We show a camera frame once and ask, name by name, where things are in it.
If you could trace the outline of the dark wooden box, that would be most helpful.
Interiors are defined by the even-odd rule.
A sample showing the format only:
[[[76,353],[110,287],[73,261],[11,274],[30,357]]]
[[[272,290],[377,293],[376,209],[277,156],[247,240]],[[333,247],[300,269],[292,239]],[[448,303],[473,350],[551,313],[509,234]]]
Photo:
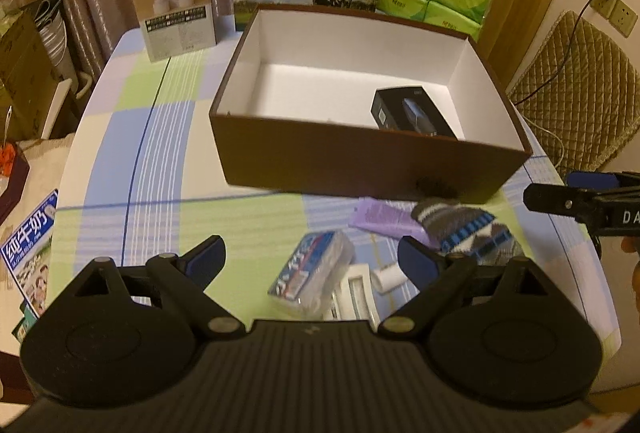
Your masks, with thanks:
[[[1,151],[1,224],[21,201],[29,173],[29,164],[20,145],[8,141],[6,147],[11,151]]]

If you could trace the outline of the plaid tablecloth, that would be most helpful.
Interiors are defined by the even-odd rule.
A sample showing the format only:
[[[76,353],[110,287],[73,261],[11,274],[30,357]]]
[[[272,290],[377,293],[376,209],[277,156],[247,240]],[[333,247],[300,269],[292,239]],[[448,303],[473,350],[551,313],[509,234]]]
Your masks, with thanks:
[[[138,265],[211,235],[227,247],[209,294],[250,321],[272,318],[271,281],[309,231],[339,229],[359,263],[394,263],[397,243],[349,226],[355,201],[269,194],[224,180],[208,112],[238,38],[151,62],[138,30],[118,42],[70,147],[52,231],[48,297],[95,257]]]

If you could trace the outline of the cardboard boxes stack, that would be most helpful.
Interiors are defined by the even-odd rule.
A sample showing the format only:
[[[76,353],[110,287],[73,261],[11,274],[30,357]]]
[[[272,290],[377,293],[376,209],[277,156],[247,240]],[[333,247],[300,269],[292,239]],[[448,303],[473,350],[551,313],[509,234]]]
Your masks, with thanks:
[[[1,19],[1,128],[14,140],[42,135],[58,84],[69,81],[51,135],[75,130],[79,81],[63,0],[35,0]]]

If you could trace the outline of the wall power socket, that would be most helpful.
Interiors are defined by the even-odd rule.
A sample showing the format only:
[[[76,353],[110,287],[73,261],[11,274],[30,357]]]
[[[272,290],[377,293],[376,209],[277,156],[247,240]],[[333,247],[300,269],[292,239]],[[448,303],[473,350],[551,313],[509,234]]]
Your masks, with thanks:
[[[639,19],[638,14],[623,0],[590,0],[589,6],[627,38]]]

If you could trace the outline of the brown cardboard storage box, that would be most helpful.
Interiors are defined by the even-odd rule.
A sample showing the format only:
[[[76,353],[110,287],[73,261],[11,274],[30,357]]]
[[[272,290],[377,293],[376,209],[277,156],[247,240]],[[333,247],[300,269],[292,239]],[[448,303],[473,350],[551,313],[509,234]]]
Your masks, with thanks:
[[[450,136],[379,127],[379,90],[421,87]],[[373,12],[262,5],[209,110],[235,186],[487,201],[532,153],[518,114],[466,35]]]

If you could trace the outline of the white humidifier product box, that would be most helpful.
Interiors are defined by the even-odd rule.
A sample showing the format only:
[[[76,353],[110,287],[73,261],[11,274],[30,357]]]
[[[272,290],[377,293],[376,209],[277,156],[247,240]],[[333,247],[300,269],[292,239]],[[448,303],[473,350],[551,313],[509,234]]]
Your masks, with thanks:
[[[152,62],[217,44],[212,0],[134,0]]]

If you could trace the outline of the flat milk carton packaging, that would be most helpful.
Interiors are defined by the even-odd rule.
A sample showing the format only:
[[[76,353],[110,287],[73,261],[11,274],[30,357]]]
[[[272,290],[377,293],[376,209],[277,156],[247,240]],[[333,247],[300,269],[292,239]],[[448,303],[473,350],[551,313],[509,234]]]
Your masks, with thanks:
[[[1,257],[30,311],[40,317],[46,309],[50,246],[58,190],[53,189],[1,245]]]

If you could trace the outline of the quilted olive chair cover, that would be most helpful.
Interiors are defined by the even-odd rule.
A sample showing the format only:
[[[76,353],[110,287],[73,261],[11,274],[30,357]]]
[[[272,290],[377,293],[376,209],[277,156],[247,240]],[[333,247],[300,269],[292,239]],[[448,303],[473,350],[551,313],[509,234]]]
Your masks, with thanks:
[[[510,97],[561,176],[600,170],[639,132],[639,71],[572,10],[555,21]]]

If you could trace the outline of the white hair claw clip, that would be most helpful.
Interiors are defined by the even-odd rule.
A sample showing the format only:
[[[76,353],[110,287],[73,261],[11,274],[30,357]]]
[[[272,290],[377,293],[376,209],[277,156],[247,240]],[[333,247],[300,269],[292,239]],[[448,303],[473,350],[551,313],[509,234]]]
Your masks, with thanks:
[[[380,316],[374,296],[388,295],[408,280],[398,263],[371,269],[367,264],[350,265],[332,292],[324,320],[367,320],[378,327]]]

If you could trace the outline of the clear plastic floss pack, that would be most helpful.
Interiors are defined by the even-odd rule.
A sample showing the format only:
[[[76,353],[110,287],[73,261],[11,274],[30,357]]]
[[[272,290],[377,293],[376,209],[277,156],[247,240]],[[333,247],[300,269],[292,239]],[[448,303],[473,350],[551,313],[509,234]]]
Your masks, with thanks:
[[[320,319],[354,258],[355,247],[343,231],[303,235],[267,294],[296,318]]]

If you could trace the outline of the purple cream tube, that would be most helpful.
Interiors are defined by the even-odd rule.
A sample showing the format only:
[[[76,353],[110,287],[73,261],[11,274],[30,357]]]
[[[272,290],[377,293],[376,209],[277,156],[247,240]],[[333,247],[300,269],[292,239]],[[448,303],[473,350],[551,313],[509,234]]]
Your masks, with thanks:
[[[428,247],[432,245],[425,229],[412,218],[409,211],[395,208],[381,200],[359,199],[348,225],[387,238],[400,240],[409,236]]]

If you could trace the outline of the black shaver product box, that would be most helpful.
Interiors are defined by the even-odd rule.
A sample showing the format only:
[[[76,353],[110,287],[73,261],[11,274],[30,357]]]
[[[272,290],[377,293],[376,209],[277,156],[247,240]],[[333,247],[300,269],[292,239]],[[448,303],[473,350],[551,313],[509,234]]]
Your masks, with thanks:
[[[454,131],[421,86],[377,89],[371,114],[379,128],[456,139]]]

